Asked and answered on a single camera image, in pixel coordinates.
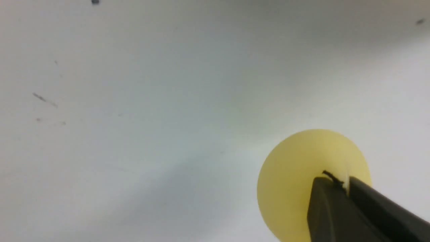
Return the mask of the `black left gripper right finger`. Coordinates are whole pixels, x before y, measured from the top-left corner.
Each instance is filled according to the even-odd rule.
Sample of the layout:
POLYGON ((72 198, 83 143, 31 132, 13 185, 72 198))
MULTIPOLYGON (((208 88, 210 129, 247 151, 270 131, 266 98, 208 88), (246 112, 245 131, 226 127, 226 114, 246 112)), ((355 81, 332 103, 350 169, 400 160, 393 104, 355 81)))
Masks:
POLYGON ((428 242, 430 224, 363 181, 351 176, 349 197, 361 213, 392 242, 428 242))

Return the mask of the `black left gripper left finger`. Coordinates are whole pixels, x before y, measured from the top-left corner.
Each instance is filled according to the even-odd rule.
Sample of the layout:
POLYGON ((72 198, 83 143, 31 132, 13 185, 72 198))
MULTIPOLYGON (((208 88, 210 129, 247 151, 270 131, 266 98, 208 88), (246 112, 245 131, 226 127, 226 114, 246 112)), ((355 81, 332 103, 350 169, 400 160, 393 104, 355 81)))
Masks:
POLYGON ((313 180, 307 225, 312 242, 390 242, 348 197, 344 182, 328 171, 313 180))

